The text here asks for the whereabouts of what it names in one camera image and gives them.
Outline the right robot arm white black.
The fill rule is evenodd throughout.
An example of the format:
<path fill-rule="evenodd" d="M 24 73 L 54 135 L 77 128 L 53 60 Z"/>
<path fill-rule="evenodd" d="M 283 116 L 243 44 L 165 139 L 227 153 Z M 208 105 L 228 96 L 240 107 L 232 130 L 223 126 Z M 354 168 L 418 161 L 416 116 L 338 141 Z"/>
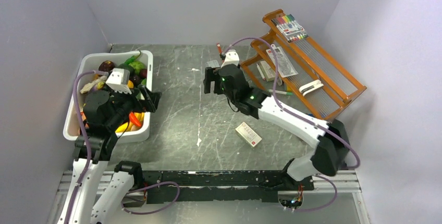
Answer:
<path fill-rule="evenodd" d="M 204 70 L 204 93 L 224 95 L 238 112 L 277 125 L 303 140 L 314 150 L 288 162 L 282 185 L 295 189 L 306 177 L 323 174 L 333 177 L 350 151 L 343 123 L 328 122 L 281 103 L 270 92 L 249 85 L 241 69 L 233 64 Z"/>

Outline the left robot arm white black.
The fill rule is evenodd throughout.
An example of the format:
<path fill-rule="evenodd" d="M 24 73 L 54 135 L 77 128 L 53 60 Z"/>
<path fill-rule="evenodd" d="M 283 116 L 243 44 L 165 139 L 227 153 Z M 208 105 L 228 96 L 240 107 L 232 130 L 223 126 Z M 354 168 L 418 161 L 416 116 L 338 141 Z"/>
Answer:
<path fill-rule="evenodd" d="M 119 137 L 116 130 L 131 113 L 154 113 L 162 94 L 143 85 L 124 92 L 98 90 L 84 99 L 86 122 L 75 140 L 73 171 L 68 195 L 58 223 L 104 223 L 129 190 L 145 185 L 140 163 L 121 161 L 110 185 L 97 200 L 102 175 Z"/>

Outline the yellow banana bunch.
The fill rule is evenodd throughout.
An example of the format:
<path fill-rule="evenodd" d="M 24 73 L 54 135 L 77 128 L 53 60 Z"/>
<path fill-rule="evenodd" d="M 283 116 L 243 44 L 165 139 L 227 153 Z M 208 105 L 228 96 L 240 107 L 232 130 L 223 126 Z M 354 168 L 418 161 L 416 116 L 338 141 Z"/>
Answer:
<path fill-rule="evenodd" d="M 144 123 L 145 113 L 130 113 L 129 121 L 123 123 L 116 129 L 116 133 L 138 131 Z"/>

